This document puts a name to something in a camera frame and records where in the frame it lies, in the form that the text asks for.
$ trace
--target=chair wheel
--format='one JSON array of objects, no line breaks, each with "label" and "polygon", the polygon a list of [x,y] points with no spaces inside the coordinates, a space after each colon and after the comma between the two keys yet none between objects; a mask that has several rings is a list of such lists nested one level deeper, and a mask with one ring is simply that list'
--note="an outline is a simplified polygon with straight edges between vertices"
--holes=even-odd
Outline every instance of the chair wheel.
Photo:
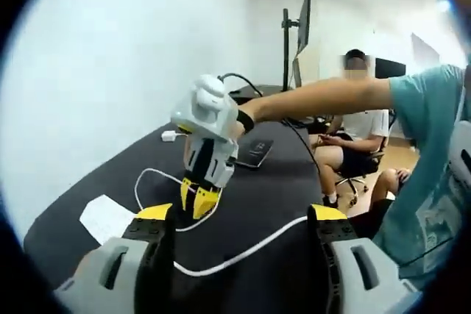
[{"label": "chair wheel", "polygon": [[358,198],[354,196],[353,199],[350,200],[350,207],[354,207],[357,201],[358,201]]}]

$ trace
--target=knee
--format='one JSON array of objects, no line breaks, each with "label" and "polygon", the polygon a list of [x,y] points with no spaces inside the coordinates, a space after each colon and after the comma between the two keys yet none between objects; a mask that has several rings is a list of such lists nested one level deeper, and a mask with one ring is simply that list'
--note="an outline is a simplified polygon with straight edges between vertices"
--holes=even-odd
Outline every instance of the knee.
[{"label": "knee", "polygon": [[315,152],[314,152],[314,159],[316,160],[316,162],[318,164],[324,164],[324,154],[321,153],[320,149],[317,149]]},{"label": "knee", "polygon": [[322,154],[315,154],[314,159],[316,160],[317,165],[320,168],[322,168],[322,167],[329,167],[330,168],[329,159],[326,158],[326,156],[324,156]]},{"label": "knee", "polygon": [[378,177],[377,183],[384,186],[386,189],[390,190],[392,185],[395,184],[397,179],[397,172],[395,169],[386,169],[385,171],[381,172],[380,176]]}]

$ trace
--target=wooden floor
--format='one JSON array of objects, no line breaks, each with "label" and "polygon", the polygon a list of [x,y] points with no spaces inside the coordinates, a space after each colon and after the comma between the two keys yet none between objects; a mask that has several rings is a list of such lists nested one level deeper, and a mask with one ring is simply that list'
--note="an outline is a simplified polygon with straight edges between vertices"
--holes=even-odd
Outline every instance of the wooden floor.
[{"label": "wooden floor", "polygon": [[381,171],[388,168],[409,168],[412,170],[418,158],[418,153],[409,146],[407,141],[395,138],[389,139],[389,144],[386,147],[386,152],[381,160],[378,172],[366,176],[365,181],[369,190],[364,192],[363,185],[355,183],[358,189],[358,202],[355,206],[350,208],[350,200],[353,198],[353,192],[348,184],[345,183],[337,187],[337,192],[340,195],[339,210],[346,213],[348,217],[365,213],[369,209],[371,192]]}]

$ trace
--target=white paper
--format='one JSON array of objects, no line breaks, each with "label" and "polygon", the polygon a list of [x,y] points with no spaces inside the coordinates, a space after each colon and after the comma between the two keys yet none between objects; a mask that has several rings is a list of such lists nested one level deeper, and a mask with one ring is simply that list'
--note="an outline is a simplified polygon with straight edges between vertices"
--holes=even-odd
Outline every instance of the white paper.
[{"label": "white paper", "polygon": [[135,214],[106,195],[90,201],[80,222],[98,243],[104,244],[111,237],[121,237]]}]

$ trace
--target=white cable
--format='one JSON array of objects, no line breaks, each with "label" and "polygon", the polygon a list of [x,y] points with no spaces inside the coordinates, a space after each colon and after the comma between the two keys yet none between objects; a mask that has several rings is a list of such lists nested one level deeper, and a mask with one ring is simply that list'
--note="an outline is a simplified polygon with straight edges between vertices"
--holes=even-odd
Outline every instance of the white cable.
[{"label": "white cable", "polygon": [[[138,184],[139,182],[141,181],[141,178],[142,176],[147,172],[147,171],[151,171],[151,172],[155,172],[155,173],[159,173],[160,175],[162,176],[165,176],[171,180],[173,180],[174,182],[177,182],[178,184],[183,184],[183,182],[177,178],[175,178],[174,176],[171,176],[167,173],[164,173],[162,171],[159,171],[158,169],[153,169],[153,168],[146,168],[144,169],[141,174],[139,175],[138,179],[136,180],[135,182],[135,185],[134,185],[134,196],[135,196],[135,200],[137,201],[139,207],[141,208],[141,210],[143,209],[142,207],[142,204],[141,204],[141,201],[139,200],[139,196],[138,196]],[[176,229],[177,232],[187,232],[187,231],[190,231],[196,227],[198,227],[200,224],[202,224],[203,222],[205,222],[206,220],[209,219],[209,217],[211,217],[215,211],[217,210],[218,206],[219,206],[219,202],[221,201],[221,195],[222,195],[222,189],[219,191],[219,197],[218,197],[218,201],[216,202],[216,205],[214,206],[214,208],[211,210],[210,213],[208,213],[204,218],[202,218],[201,220],[199,220],[198,222],[196,222],[195,224],[192,224],[191,226],[189,227],[186,227],[186,228],[182,228],[182,229]],[[212,268],[208,268],[206,270],[201,270],[201,271],[192,271],[192,270],[188,270],[187,268],[184,268],[183,266],[181,266],[179,263],[177,263],[176,261],[174,261],[174,267],[176,269],[178,269],[179,271],[181,271],[182,273],[184,273],[185,275],[188,275],[188,276],[192,276],[192,277],[201,277],[201,276],[208,276],[208,275],[211,275],[211,274],[215,274],[216,272],[219,272],[221,270],[224,270],[225,268],[228,268],[229,266],[232,266],[236,263],[238,263],[239,261],[245,259],[246,257],[249,257],[250,255],[254,254],[255,252],[259,251],[260,249],[262,249],[264,246],[268,245],[269,243],[271,243],[273,240],[275,240],[276,238],[280,237],[284,232],[286,232],[287,230],[289,230],[290,228],[292,228],[293,226],[297,225],[298,223],[301,223],[303,221],[306,221],[308,218],[307,216],[303,216],[303,217],[299,217],[299,218],[296,218],[294,219],[293,221],[289,222],[288,224],[286,224],[285,226],[281,227],[279,230],[277,230],[275,233],[269,235],[267,238],[263,239],[262,241],[258,242],[257,244],[255,244],[254,246],[248,248],[246,251],[243,251],[242,253],[236,255],[235,257],[229,259],[229,260],[226,260],[224,261],[223,263],[219,264],[219,265],[216,265]]]},{"label": "white cable", "polygon": [[271,243],[273,240],[276,238],[280,237],[284,232],[286,232],[288,229],[292,228],[294,225],[301,223],[303,221],[306,221],[308,219],[307,216],[299,217],[296,218],[295,220],[289,222],[285,226],[281,227],[279,230],[277,230],[275,233],[272,235],[268,236],[267,238],[263,239],[261,242],[255,244],[251,248],[248,248],[246,251],[240,253],[239,255],[236,255],[235,257],[224,261],[223,263],[214,266],[212,268],[208,268],[206,270],[201,270],[201,271],[192,271],[188,270],[187,268],[184,268],[181,266],[179,263],[174,261],[174,267],[178,269],[179,271],[183,272],[185,275],[192,276],[192,277],[201,277],[201,276],[208,276],[215,274],[216,272],[219,272],[221,270],[224,270],[225,268],[228,268],[231,265],[234,265],[238,263],[239,261],[245,259],[246,257],[249,257],[250,255],[254,254],[256,251],[259,251],[262,249],[264,246],[268,245]]},{"label": "white cable", "polygon": [[187,231],[191,231],[193,228],[197,228],[200,224],[202,224],[203,222],[205,222],[206,220],[209,219],[209,217],[211,217],[217,210],[218,206],[219,206],[219,202],[221,201],[221,195],[222,195],[222,189],[219,191],[219,195],[218,195],[218,201],[216,201],[216,205],[214,205],[214,208],[211,210],[210,213],[208,213],[205,217],[203,217],[201,220],[199,220],[198,222],[196,222],[195,224],[192,224],[191,226],[189,227],[186,227],[186,228],[177,228],[175,229],[175,231],[177,232],[187,232]]},{"label": "white cable", "polygon": [[[139,174],[139,177],[138,179],[135,181],[135,184],[134,184],[134,197],[135,197],[135,200],[137,201],[138,205],[139,205],[139,208],[141,210],[143,210],[144,208],[142,207],[142,204],[141,204],[141,201],[139,200],[139,195],[138,195],[138,185],[139,185],[139,182],[141,181],[141,178],[142,176],[144,175],[144,173],[146,172],[155,172],[155,173],[159,173],[160,175],[166,177],[166,178],[169,178],[171,180],[173,180],[174,182],[177,182],[178,184],[183,184],[183,182],[177,178],[175,178],[174,176],[171,176],[170,174],[167,174],[167,173],[163,173],[162,171],[159,171],[158,169],[153,169],[153,168],[146,168],[144,169],[141,174]],[[192,188],[188,187],[189,190],[191,190],[193,193],[195,192]]]},{"label": "white cable", "polygon": [[[136,180],[135,182],[135,185],[134,185],[134,197],[135,197],[135,200],[137,201],[138,205],[139,205],[139,208],[141,210],[143,210],[144,208],[142,207],[142,204],[141,204],[141,200],[139,199],[139,195],[138,195],[138,184],[139,182],[141,181],[141,177],[144,175],[144,173],[146,173],[147,171],[150,171],[150,172],[155,172],[155,173],[159,173],[161,174],[162,176],[165,176],[171,180],[173,180],[174,182],[177,182],[179,184],[183,184],[183,182],[177,178],[175,178],[174,176],[171,176],[167,173],[163,173],[162,171],[159,171],[158,169],[153,169],[153,168],[146,168],[144,169],[141,174],[139,175],[138,179]],[[193,193],[196,193],[194,189],[192,188],[188,188],[189,190],[191,190]],[[209,219],[209,217],[211,217],[217,210],[218,206],[219,206],[219,201],[221,200],[221,195],[222,195],[222,189],[219,191],[219,195],[218,195],[218,201],[216,202],[216,205],[214,205],[214,208],[211,210],[210,213],[208,213],[205,217],[203,217],[201,220],[199,220],[198,222],[196,222],[195,224],[192,224],[191,226],[189,227],[186,227],[186,228],[177,228],[175,229],[175,231],[177,232],[187,232],[187,231],[191,231],[192,229],[194,228],[197,228],[200,224],[202,224],[203,222],[207,221]]]}]

